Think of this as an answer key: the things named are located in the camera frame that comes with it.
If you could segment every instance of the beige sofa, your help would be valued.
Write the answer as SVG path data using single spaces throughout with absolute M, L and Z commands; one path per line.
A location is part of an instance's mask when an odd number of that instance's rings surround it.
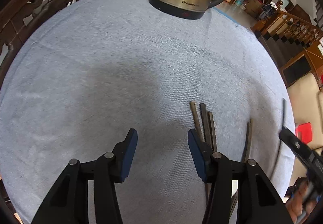
M 323 93 L 320 92 L 314 75 L 309 73 L 303 76 L 287 91 L 295 123 L 311 123 L 313 140 L 308 145 L 312 150 L 321 154 L 323 147 Z M 298 159 L 295 159 L 290 185 L 293 185 L 298 177 L 304 177 L 305 174 L 305 167 Z

